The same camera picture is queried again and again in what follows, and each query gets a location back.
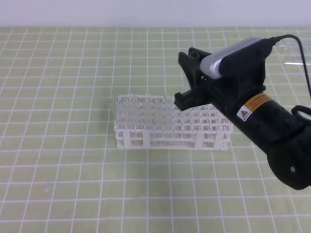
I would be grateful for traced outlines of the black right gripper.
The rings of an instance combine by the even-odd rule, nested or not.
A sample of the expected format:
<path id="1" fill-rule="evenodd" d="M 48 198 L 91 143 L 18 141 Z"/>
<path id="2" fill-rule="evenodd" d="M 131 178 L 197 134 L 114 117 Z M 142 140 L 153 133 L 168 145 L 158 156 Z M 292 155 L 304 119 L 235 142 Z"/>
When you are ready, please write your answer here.
<path id="1" fill-rule="evenodd" d="M 189 53 L 195 51 L 198 60 Z M 212 79 L 200 68 L 211 53 L 190 47 L 179 52 L 178 63 L 190 85 L 189 91 L 176 93 L 174 103 L 181 111 L 213 104 L 261 150 L 295 149 L 304 142 L 304 123 L 264 94 L 262 79 L 243 76 Z"/>

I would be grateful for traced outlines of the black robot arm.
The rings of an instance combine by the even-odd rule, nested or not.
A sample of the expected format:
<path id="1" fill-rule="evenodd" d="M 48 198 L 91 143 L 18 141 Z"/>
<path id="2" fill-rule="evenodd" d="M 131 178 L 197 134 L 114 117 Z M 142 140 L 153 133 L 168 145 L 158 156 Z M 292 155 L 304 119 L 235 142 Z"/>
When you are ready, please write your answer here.
<path id="1" fill-rule="evenodd" d="M 242 66 L 238 75 L 213 79 L 200 70 L 208 52 L 190 48 L 180 52 L 190 90 L 175 94 L 175 105 L 187 110 L 213 105 L 267 156 L 274 175 L 301 190 L 311 184 L 311 124 L 265 95 L 265 63 Z"/>

